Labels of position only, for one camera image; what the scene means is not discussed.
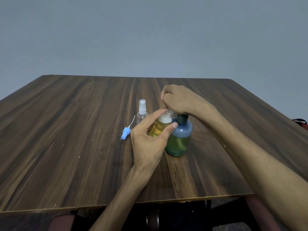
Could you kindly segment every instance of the wooden table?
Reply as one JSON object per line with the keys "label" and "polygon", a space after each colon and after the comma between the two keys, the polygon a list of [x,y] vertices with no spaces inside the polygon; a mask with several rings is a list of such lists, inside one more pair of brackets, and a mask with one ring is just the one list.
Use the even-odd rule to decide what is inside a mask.
{"label": "wooden table", "polygon": [[[44,75],[0,101],[0,211],[107,205],[133,165],[123,128],[140,99],[152,113],[162,104],[163,86],[173,83],[206,98],[308,180],[308,132],[230,79]],[[252,193],[217,140],[190,120],[186,154],[164,153],[138,202]]]}

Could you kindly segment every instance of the blue plastic bottle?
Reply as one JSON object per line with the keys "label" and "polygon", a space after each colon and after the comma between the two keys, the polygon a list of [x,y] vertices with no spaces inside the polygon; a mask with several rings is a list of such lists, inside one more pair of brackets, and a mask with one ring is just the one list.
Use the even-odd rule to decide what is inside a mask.
{"label": "blue plastic bottle", "polygon": [[172,122],[177,122],[178,127],[168,138],[166,151],[172,156],[184,155],[192,133],[193,125],[188,120],[188,115],[178,114]]}

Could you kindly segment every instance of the small glass bottle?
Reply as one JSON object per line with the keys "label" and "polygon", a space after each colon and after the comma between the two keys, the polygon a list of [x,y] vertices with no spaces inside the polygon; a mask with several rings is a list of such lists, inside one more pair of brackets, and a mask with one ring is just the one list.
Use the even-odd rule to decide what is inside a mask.
{"label": "small glass bottle", "polygon": [[139,124],[148,115],[145,100],[139,100],[139,112],[136,115],[136,124]]}
{"label": "small glass bottle", "polygon": [[188,120],[188,115],[178,114],[172,122],[177,122],[178,127],[173,131],[167,141],[166,151],[172,156],[184,155],[190,135],[193,131],[193,125]]}
{"label": "small glass bottle", "polygon": [[163,132],[163,130],[169,126],[169,124],[172,122],[172,116],[174,112],[170,109],[168,109],[162,116],[160,116],[155,122],[154,126],[152,127],[149,135],[152,137],[157,137],[158,135]]}

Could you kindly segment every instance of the black pump cap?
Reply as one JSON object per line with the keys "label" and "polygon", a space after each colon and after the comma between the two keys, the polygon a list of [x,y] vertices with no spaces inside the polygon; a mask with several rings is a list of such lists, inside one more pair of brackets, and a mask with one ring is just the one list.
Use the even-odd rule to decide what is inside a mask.
{"label": "black pump cap", "polygon": [[188,120],[188,115],[178,114],[176,118],[176,122],[181,125],[186,125]]}

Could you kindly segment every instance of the hand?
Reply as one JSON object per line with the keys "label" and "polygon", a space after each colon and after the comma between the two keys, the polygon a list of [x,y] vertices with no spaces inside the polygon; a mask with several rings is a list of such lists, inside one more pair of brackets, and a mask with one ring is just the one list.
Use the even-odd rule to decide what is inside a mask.
{"label": "hand", "polygon": [[143,119],[131,131],[131,138],[134,151],[134,168],[145,175],[152,176],[156,169],[164,149],[167,145],[167,140],[177,127],[174,122],[164,129],[164,131],[157,137],[147,135],[148,129],[152,126],[156,119],[158,119],[166,109],[159,109]]}
{"label": "hand", "polygon": [[161,92],[161,100],[172,111],[179,114],[196,115],[197,108],[205,104],[214,108],[208,101],[190,89],[178,85],[166,85]]}

